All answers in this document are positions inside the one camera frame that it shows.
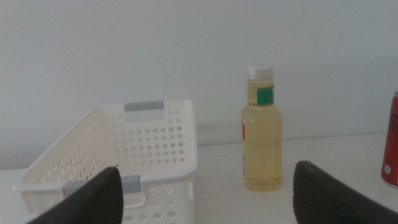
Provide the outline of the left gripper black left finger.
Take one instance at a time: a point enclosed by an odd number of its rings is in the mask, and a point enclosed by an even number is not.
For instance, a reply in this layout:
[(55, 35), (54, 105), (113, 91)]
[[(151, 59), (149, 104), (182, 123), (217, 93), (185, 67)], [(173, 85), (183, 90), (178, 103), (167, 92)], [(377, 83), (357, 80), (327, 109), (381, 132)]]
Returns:
[(107, 167), (90, 180), (67, 182), (65, 199), (30, 224), (121, 223), (123, 188), (119, 170)]

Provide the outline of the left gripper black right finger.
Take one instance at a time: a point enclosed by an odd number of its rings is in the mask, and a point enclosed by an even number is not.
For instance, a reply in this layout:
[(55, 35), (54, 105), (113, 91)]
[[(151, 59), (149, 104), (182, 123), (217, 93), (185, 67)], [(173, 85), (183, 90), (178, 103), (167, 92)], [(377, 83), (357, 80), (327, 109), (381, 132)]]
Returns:
[(309, 161), (295, 165), (293, 193), (299, 224), (397, 224), (397, 212), (365, 197)]

